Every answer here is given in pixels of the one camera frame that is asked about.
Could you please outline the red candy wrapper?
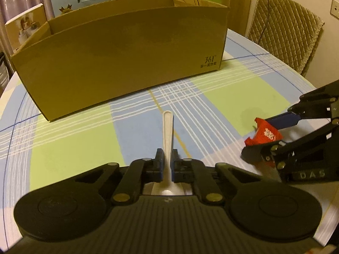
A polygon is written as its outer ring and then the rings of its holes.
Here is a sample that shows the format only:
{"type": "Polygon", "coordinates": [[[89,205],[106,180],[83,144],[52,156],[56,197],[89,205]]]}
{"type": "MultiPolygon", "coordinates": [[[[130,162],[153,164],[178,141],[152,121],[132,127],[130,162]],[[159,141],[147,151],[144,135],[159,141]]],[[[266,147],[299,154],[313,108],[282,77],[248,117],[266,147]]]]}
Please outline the red candy wrapper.
{"type": "Polygon", "coordinates": [[[260,153],[255,154],[253,151],[246,151],[245,149],[251,146],[279,141],[283,139],[283,136],[274,126],[269,124],[265,119],[256,117],[254,121],[257,124],[257,129],[252,138],[248,137],[245,139],[245,147],[242,150],[242,158],[244,161],[250,164],[264,161],[268,164],[273,164],[273,159],[271,155],[262,156],[260,153]]]}

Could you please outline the brown cardboard box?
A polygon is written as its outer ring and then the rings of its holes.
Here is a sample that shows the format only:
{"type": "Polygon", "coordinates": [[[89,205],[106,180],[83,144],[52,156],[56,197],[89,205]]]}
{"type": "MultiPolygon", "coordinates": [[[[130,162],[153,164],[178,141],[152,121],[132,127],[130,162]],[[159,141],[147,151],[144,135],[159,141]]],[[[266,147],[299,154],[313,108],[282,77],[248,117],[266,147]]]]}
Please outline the brown cardboard box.
{"type": "Polygon", "coordinates": [[[111,0],[49,20],[11,57],[46,120],[218,70],[229,8],[205,0],[111,0]]]}

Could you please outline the white plastic spoon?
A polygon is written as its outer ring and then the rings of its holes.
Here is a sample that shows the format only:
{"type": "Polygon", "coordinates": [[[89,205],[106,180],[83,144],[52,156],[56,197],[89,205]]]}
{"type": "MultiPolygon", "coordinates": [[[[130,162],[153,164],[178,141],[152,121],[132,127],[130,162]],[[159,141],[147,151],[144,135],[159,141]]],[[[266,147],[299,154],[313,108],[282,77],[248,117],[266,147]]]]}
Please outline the white plastic spoon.
{"type": "Polygon", "coordinates": [[[181,184],[172,181],[171,162],[173,151],[174,116],[171,111],[163,112],[163,151],[164,171],[163,180],[154,183],[151,194],[155,196],[184,196],[185,191],[181,184]]]}

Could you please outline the white product box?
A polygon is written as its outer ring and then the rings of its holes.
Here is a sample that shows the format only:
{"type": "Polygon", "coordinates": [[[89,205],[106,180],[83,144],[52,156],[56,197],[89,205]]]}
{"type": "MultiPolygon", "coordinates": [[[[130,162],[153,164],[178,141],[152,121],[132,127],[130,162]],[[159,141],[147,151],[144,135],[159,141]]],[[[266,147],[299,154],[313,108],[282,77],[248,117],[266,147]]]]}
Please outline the white product box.
{"type": "Polygon", "coordinates": [[[16,51],[23,45],[46,21],[45,10],[42,3],[31,7],[7,21],[5,28],[13,51],[16,51]]]}

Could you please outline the quilted chair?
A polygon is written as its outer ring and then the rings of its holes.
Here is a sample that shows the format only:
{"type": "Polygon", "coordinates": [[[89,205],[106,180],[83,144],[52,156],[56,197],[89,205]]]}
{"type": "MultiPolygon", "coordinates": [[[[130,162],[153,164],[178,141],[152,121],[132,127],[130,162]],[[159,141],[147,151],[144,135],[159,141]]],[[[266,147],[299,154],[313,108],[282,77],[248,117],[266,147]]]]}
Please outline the quilted chair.
{"type": "Polygon", "coordinates": [[[306,76],[324,24],[293,0],[257,0],[248,39],[306,76]]]}

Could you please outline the plaid tablecloth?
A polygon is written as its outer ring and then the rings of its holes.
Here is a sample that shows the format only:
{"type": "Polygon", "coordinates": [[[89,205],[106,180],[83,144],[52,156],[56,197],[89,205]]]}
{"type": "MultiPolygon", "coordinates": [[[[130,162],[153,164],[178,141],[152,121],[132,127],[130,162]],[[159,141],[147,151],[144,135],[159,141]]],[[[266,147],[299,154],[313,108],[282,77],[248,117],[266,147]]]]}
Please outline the plaid tablecloth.
{"type": "Polygon", "coordinates": [[[21,237],[16,202],[31,190],[108,162],[128,165],[162,147],[162,114],[174,115],[183,158],[227,162],[271,177],[240,155],[255,118],[283,113],[313,85],[252,41],[229,30],[219,71],[176,81],[49,122],[17,75],[1,95],[1,249],[21,237]]]}

